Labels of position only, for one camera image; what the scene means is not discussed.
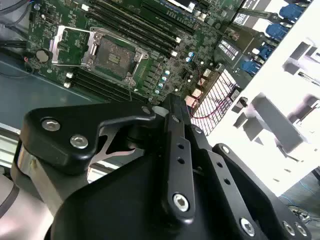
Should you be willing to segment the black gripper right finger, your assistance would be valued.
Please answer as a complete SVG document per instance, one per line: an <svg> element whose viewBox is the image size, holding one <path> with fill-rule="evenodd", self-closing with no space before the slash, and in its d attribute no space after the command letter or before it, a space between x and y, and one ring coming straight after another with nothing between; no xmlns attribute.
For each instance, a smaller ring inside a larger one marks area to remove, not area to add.
<svg viewBox="0 0 320 240"><path fill-rule="evenodd" d="M182 119L196 166L207 190L206 212L217 217L220 240L310 240L305 224L224 143L211 146L191 124L181 102Z"/></svg>

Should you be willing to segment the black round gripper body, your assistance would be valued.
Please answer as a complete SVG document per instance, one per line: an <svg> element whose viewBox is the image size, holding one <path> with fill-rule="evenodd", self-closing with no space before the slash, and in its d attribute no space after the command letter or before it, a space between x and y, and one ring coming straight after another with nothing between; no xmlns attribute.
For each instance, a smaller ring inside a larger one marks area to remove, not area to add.
<svg viewBox="0 0 320 240"><path fill-rule="evenodd" d="M239 225L207 180L193 175L195 218L183 225L162 207L163 162L139 157L77 190L62 204L50 228L51 240L238 240Z"/></svg>

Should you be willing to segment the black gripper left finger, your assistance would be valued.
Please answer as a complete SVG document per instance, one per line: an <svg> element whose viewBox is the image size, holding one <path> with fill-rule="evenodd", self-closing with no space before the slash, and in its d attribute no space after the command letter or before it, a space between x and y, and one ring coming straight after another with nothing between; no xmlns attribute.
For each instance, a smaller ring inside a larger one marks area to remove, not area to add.
<svg viewBox="0 0 320 240"><path fill-rule="evenodd" d="M195 215L191 145L185 137L190 122L186 103L169 94L156 112L144 103L113 102L37 108L23 120L17 151L18 165L31 156L65 179L83 175L93 163L143 154L96 183L68 192L65 211L101 214L108 204L135 210L146 190L146 171L139 163L160 163L162 183L156 185L155 205L176 224L188 225ZM135 191L134 180L143 185Z"/></svg>

